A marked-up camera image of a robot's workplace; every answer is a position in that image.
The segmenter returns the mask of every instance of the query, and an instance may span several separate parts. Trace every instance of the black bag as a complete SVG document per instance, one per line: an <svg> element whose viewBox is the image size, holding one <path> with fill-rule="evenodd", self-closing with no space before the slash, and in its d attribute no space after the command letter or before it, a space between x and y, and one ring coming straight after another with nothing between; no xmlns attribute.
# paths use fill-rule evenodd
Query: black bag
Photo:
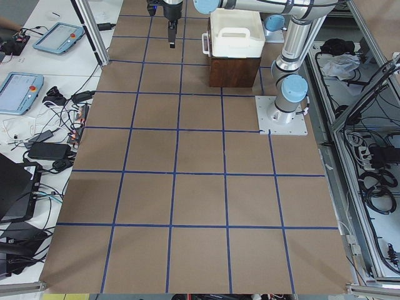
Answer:
<svg viewBox="0 0 400 300"><path fill-rule="evenodd" d="M352 41L345 41L343 39L328 39L321 46L321 52L332 54L333 56L338 56L345 53L355 55L355 48L356 47Z"/></svg>

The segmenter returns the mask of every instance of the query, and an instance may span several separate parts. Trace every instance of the white desk surface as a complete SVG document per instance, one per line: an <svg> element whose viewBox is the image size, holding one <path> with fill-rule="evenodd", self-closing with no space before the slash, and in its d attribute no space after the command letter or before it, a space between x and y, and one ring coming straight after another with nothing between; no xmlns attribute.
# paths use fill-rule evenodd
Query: white desk surface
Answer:
<svg viewBox="0 0 400 300"><path fill-rule="evenodd" d="M122 1L90 1L96 22L116 23ZM61 15L61 17L54 19L50 16L52 12ZM57 22L80 26L70 0L40 0L24 27L46 26L50 28ZM44 28L35 30L41 33L46 32ZM89 76L97 64L87 36L83 36L77 41L69 51L57 55L33 49L33 44L40 38L40 35L30 31L27 34L31 36L31 39L22 54L14 56L10 62L2 64L0 66L1 72L19 71L43 75ZM112 36L113 30L101 32L106 47L110 45ZM97 70L95 76L100 76L100 73L100 70Z"/></svg>
<svg viewBox="0 0 400 300"><path fill-rule="evenodd" d="M123 0L89 0L92 8L93 15L98 23L116 23L119 11ZM57 20L50 18L50 14L54 12L61 17ZM31 16L24 25L25 28L33 28L36 26L46 26L50 28L56 22L64 22L69 24L80 25L76 13L71 6L70 0L39 0ZM9 72L29 72L44 75L44 84L40 90L38 98L35 100L31 109L23 116L19 116L14 122L12 133L20 134L20 137L29 130L27 124L27 116L36 117L38 114L46 111L46 107L42 104L42 99L46 92L53 86L57 86L60 92L68 98L82 84L88 79L89 75L93 72L97 61L94 57L92 49L89 45L88 39L84 36L77 44L70 49L67 53L62 55L49 54L46 52L38 51L32 48L35 41L39 39L39 35L32 32L29 33L31 39L21 56L13 57L12 60L6 64L0 65L0 83L4 81ZM103 31L101 33L106 47L109 46L113 31ZM94 76L82 88L82 91L95 90L101 69L98 68ZM46 124L51 118L52 112L49 111L47 115L36 119L37 124ZM3 120L15 118L16 116L8 114L0 114L0 153L4 154L13 161L19 163L22 161L22 155L25 148L17 147L11 150L14 145L8 144L10 140L4 132ZM47 127L46 129L55 129L56 127ZM40 133L42 127L37 126L36 132ZM60 129L55 132L54 137L49 139L49 142L58 142L65 138L67 132ZM48 169L51 161L38 161L44 168ZM65 170L60 174L43 174L41 183L54 187L58 191L62 191L66 181L69 178L71 169ZM61 205L58 202L52 202L51 215L47 227L55 226ZM29 224L42 228L49 213L49 201L40 200L36 204L34 216L28 221ZM0 229L7 228L8 225L0 226ZM50 243L50 239L46 240L39 251ZM13 274L11 277L0 280L0 284L16 284L16 283L32 283L39 279L40 273L43 269L43 264L37 263L31 267L27 267L20 275ZM5 297L4 299L15 299L12 297ZM39 299L39 294L20 295L18 299Z"/></svg>

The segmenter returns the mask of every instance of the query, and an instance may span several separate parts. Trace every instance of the brown square tile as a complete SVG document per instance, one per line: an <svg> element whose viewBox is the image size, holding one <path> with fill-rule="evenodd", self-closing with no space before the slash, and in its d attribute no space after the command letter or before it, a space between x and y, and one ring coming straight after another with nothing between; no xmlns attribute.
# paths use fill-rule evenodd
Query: brown square tile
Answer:
<svg viewBox="0 0 400 300"><path fill-rule="evenodd" d="M86 128L74 169L122 170L129 130Z"/></svg>
<svg viewBox="0 0 400 300"><path fill-rule="evenodd" d="M206 33L208 28L208 19L186 19L185 39L201 39L201 34Z"/></svg>
<svg viewBox="0 0 400 300"><path fill-rule="evenodd" d="M224 117L227 130L258 131L256 100L253 97L224 96Z"/></svg>
<svg viewBox="0 0 400 300"><path fill-rule="evenodd" d="M143 61L146 48L145 38L114 37L111 40L109 54L111 59L122 61Z"/></svg>
<svg viewBox="0 0 400 300"><path fill-rule="evenodd" d="M183 29L185 25L185 19L180 19L178 21L176 38L183 38ZM154 17L151 23L150 37L152 38L164 38L165 43L160 49L165 51L169 49L169 43L166 38L168 38L168 20L165 17Z"/></svg>
<svg viewBox="0 0 400 300"><path fill-rule="evenodd" d="M326 178L280 177L282 213L286 226L337 226Z"/></svg>
<svg viewBox="0 0 400 300"><path fill-rule="evenodd" d="M175 42L175 49L171 49L165 39L149 39L149 44L146 51L146 62L151 63L176 63L182 62L182 45L183 40L177 39Z"/></svg>
<svg viewBox="0 0 400 300"><path fill-rule="evenodd" d="M121 173L73 172L58 221L112 223L120 182Z"/></svg>
<svg viewBox="0 0 400 300"><path fill-rule="evenodd" d="M134 127L176 129L178 102L178 95L140 94Z"/></svg>
<svg viewBox="0 0 400 300"><path fill-rule="evenodd" d="M132 14L137 16L148 16L146 5L138 5L138 0L124 0L119 14Z"/></svg>
<svg viewBox="0 0 400 300"><path fill-rule="evenodd" d="M221 173L224 172L223 159L223 137L220 132L179 133L179 172Z"/></svg>
<svg viewBox="0 0 400 300"><path fill-rule="evenodd" d="M98 92L92 106L87 126L131 127L136 94Z"/></svg>
<svg viewBox="0 0 400 300"><path fill-rule="evenodd" d="M272 136L272 147L278 174L324 174L319 151L312 134Z"/></svg>
<svg viewBox="0 0 400 300"><path fill-rule="evenodd" d="M174 228L169 292L228 293L226 249L225 229Z"/></svg>
<svg viewBox="0 0 400 300"><path fill-rule="evenodd" d="M261 53L261 66L271 67L282 51L283 44L273 44L266 42Z"/></svg>
<svg viewBox="0 0 400 300"><path fill-rule="evenodd" d="M225 134L226 171L229 173L272 174L267 136L259 133Z"/></svg>
<svg viewBox="0 0 400 300"><path fill-rule="evenodd" d="M194 8L193 1L188 1L187 2L187 11L186 11L186 16L190 18L209 18L209 14L201 14Z"/></svg>
<svg viewBox="0 0 400 300"><path fill-rule="evenodd" d="M209 76L209 66L183 66L182 93L220 95L220 87L209 86Z"/></svg>
<svg viewBox="0 0 400 300"><path fill-rule="evenodd" d="M177 175L174 224L225 225L224 176Z"/></svg>
<svg viewBox="0 0 400 300"><path fill-rule="evenodd" d="M227 198L231 225L281 225L273 177L228 176Z"/></svg>
<svg viewBox="0 0 400 300"><path fill-rule="evenodd" d="M102 70L98 91L136 92L142 64L112 61Z"/></svg>
<svg viewBox="0 0 400 300"><path fill-rule="evenodd" d="M126 169L131 171L174 170L175 131L134 130Z"/></svg>
<svg viewBox="0 0 400 300"><path fill-rule="evenodd" d="M129 224L169 224L173 176L125 174L117 221Z"/></svg>
<svg viewBox="0 0 400 300"><path fill-rule="evenodd" d="M147 37L150 27L149 16L120 16L115 27L114 36L142 36Z"/></svg>
<svg viewBox="0 0 400 300"><path fill-rule="evenodd" d="M40 276L49 292L100 293L110 233L111 227L58 225Z"/></svg>
<svg viewBox="0 0 400 300"><path fill-rule="evenodd" d="M276 80L273 78L271 74L271 69L262 67L261 68L261 76L262 76L262 86L264 87L264 95L266 96L276 96L278 91L276 90Z"/></svg>
<svg viewBox="0 0 400 300"><path fill-rule="evenodd" d="M145 64L141 92L179 93L181 66L171 64Z"/></svg>
<svg viewBox="0 0 400 300"><path fill-rule="evenodd" d="M224 87L222 89L222 92L224 95L241 95L241 96L262 95L263 90L261 89L259 72L257 73L257 76L254 80L254 84L252 87Z"/></svg>
<svg viewBox="0 0 400 300"><path fill-rule="evenodd" d="M105 293L165 293L168 228L117 227Z"/></svg>
<svg viewBox="0 0 400 300"><path fill-rule="evenodd" d="M229 241L235 293L292 294L280 229L230 229Z"/></svg>
<svg viewBox="0 0 400 300"><path fill-rule="evenodd" d="M210 64L209 58L201 54L202 46L200 39L186 39L183 61L185 64Z"/></svg>
<svg viewBox="0 0 400 300"><path fill-rule="evenodd" d="M182 96L179 127L185 129L222 129L220 96Z"/></svg>
<svg viewBox="0 0 400 300"><path fill-rule="evenodd" d="M353 280L338 230L289 230L286 238L296 294L346 293Z"/></svg>

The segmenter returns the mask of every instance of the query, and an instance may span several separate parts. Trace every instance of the blue joint cap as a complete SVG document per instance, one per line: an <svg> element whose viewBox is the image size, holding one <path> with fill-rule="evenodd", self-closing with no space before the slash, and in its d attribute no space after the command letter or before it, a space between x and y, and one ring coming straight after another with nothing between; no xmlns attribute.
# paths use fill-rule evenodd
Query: blue joint cap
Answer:
<svg viewBox="0 0 400 300"><path fill-rule="evenodd" d="M286 100L298 103L306 97L308 84L300 75L292 74L283 79L281 90Z"/></svg>
<svg viewBox="0 0 400 300"><path fill-rule="evenodd" d="M193 0L194 7L201 14L209 14L218 8L219 0Z"/></svg>
<svg viewBox="0 0 400 300"><path fill-rule="evenodd" d="M273 14L264 21L264 26L268 31L280 30L285 26L285 18L281 14Z"/></svg>

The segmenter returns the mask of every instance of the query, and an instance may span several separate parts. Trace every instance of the plastic bag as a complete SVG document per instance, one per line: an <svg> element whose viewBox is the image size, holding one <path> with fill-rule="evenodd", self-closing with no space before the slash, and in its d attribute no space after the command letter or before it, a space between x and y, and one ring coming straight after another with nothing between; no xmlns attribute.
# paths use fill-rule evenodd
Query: plastic bag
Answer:
<svg viewBox="0 0 400 300"><path fill-rule="evenodd" d="M354 70L360 65L358 56L343 54L332 57L321 71L325 76L333 76L339 80L351 79L354 77Z"/></svg>

